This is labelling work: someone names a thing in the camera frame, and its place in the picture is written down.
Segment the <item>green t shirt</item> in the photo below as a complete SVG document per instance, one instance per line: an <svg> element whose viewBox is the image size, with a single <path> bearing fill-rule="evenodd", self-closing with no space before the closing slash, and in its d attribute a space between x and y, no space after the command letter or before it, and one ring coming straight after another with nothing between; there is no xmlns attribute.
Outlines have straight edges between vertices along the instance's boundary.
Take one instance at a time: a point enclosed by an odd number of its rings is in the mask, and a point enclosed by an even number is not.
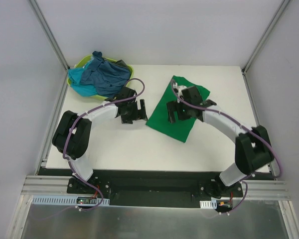
<svg viewBox="0 0 299 239"><path fill-rule="evenodd" d="M184 77L173 76L146 125L176 140L186 142L194 121L203 121L203 111L196 109L214 103L210 91Z"/></svg>

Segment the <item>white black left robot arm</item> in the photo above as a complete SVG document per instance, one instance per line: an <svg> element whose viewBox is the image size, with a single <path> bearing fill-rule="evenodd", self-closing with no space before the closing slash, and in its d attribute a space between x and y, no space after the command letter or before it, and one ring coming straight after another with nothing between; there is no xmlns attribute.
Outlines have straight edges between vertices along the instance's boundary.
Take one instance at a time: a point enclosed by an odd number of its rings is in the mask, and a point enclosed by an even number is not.
<svg viewBox="0 0 299 239"><path fill-rule="evenodd" d="M88 159L90 134L94 127L120 117L122 124L137 120L148 120L145 100L136 100L137 93L129 87L122 87L113 98L106 98L101 105L77 114L63 113L52 138L52 144L68 161L73 175L80 179L78 188L85 194L92 193L95 181L91 179L93 168Z"/></svg>

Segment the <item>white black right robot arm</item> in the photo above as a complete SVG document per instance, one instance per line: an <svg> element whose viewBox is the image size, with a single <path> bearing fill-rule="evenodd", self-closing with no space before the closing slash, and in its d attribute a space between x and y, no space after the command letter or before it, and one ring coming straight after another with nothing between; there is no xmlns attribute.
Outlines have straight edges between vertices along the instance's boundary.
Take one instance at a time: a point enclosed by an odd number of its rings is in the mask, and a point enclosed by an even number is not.
<svg viewBox="0 0 299 239"><path fill-rule="evenodd" d="M235 159L216 178L215 193L226 196L232 186L271 163L274 152L267 130L263 126L251 127L221 110L212 100L204 100L196 86L171 84L175 101L166 104L168 121L196 119L209 124L227 136L235 144Z"/></svg>

